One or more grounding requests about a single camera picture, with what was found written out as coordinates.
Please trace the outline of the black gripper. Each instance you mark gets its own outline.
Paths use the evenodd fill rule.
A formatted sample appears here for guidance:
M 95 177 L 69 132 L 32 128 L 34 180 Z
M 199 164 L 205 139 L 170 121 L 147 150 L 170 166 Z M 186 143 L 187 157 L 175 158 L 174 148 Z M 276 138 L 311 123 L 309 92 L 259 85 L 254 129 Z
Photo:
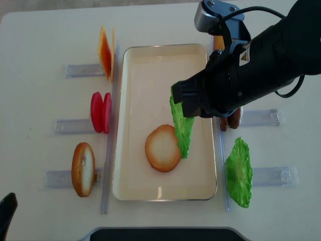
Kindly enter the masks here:
M 174 103 L 182 102 L 184 117 L 228 117 L 252 102 L 249 83 L 253 57 L 250 49 L 217 56 L 206 68 L 172 86 Z

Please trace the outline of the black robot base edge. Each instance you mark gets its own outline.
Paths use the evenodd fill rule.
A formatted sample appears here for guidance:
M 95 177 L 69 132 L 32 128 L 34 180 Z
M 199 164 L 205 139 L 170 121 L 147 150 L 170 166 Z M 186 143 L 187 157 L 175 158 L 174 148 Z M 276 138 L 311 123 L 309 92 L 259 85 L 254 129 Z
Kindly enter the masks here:
M 94 232 L 90 240 L 244 240 L 244 238 L 228 229 L 109 228 Z

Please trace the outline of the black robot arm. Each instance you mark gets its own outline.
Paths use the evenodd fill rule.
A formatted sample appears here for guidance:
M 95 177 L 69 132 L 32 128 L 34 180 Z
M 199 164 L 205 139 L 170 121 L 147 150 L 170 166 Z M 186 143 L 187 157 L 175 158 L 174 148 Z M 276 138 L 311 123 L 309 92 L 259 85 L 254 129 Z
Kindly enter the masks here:
M 198 31 L 221 36 L 204 70 L 172 86 L 174 103 L 185 117 L 228 117 L 238 108 L 320 74 L 320 1 L 297 1 L 287 16 L 252 38 L 240 9 L 221 1 L 201 1 Z

